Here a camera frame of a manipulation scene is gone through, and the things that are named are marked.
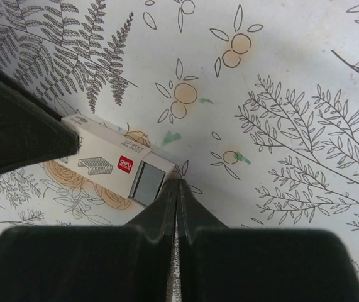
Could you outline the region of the small staple box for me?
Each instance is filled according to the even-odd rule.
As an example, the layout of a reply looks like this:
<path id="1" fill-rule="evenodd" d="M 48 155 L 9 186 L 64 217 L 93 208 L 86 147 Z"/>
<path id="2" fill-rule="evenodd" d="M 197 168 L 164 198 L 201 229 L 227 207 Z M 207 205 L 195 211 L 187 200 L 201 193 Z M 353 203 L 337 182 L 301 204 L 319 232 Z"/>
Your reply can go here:
<path id="1" fill-rule="evenodd" d="M 62 118 L 61 122 L 77 134 L 79 148 L 76 154 L 56 162 L 122 198 L 130 199 L 141 161 L 165 171 L 163 184 L 175 167 L 152 149 L 88 117 L 74 114 Z"/>

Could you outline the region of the grey staple strips block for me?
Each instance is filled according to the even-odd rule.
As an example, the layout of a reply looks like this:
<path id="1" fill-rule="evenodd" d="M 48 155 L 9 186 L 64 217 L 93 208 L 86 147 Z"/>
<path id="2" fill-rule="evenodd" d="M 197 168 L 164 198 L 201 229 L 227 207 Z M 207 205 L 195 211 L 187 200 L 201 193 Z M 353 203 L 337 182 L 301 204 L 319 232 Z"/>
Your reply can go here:
<path id="1" fill-rule="evenodd" d="M 141 161 L 129 198 L 143 206 L 149 206 L 157 198 L 165 178 L 165 171 Z"/>

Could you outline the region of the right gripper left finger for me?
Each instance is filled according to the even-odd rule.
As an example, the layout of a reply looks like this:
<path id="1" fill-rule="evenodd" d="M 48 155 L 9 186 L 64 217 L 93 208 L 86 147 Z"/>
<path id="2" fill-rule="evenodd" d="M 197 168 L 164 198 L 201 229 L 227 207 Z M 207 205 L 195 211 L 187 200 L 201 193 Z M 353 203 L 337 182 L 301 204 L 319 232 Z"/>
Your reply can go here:
<path id="1" fill-rule="evenodd" d="M 123 226 L 0 234 L 0 301 L 164 301 L 178 182 Z"/>

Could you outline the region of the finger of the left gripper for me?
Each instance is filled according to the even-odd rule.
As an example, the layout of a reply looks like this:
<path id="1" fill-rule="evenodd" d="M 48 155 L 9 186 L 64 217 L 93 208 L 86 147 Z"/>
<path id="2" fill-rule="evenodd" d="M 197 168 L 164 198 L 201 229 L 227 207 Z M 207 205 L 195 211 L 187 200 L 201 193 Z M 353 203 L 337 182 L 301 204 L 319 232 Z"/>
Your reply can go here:
<path id="1" fill-rule="evenodd" d="M 61 119 L 0 70 L 0 175 L 75 155 L 78 136 Z"/>

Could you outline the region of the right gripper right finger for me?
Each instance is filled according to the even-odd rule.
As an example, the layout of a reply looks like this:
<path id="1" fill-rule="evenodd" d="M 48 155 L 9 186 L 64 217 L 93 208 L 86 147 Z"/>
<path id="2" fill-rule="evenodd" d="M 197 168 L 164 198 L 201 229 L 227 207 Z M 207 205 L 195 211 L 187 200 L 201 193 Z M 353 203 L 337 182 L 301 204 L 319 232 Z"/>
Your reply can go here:
<path id="1" fill-rule="evenodd" d="M 333 233 L 229 228 L 176 180 L 183 301 L 359 301 L 359 280 Z"/>

